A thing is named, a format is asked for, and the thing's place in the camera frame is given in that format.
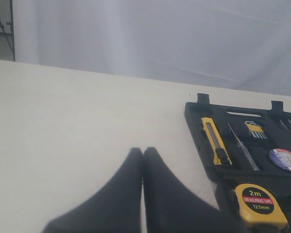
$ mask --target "tool kit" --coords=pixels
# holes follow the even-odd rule
[[[222,212],[253,233],[291,233],[291,113],[210,104],[197,94],[185,118]]]

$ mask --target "yellow tape measure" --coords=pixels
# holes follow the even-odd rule
[[[222,148],[226,153],[226,156],[227,156],[229,163],[232,165],[232,161],[227,153],[225,145],[220,137],[220,134],[219,134],[217,128],[215,127],[213,120],[209,117],[204,117],[204,118],[202,118],[202,121],[203,121],[204,131],[206,132],[207,138],[210,141],[210,144],[211,144],[211,147],[212,147],[212,150],[214,153],[213,163],[215,165],[222,164],[222,162],[221,162],[221,160],[216,152],[216,149]]]
[[[288,225],[276,199],[265,188],[243,183],[235,188],[235,192],[240,215],[248,227],[266,224],[283,229]]]

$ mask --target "white table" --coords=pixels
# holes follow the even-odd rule
[[[291,111],[291,97],[0,61],[0,233],[41,232],[97,192],[131,147],[155,146],[216,206],[183,116],[197,92],[251,108],[283,100]]]

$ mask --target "round sticker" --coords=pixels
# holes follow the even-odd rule
[[[269,215],[274,211],[273,200],[258,188],[245,188],[242,192],[242,199],[251,210],[259,214]]]
[[[270,159],[278,167],[291,171],[291,152],[283,149],[270,151]]]

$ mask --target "white curtain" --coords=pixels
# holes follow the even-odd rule
[[[291,0],[14,0],[16,60],[291,96]]]

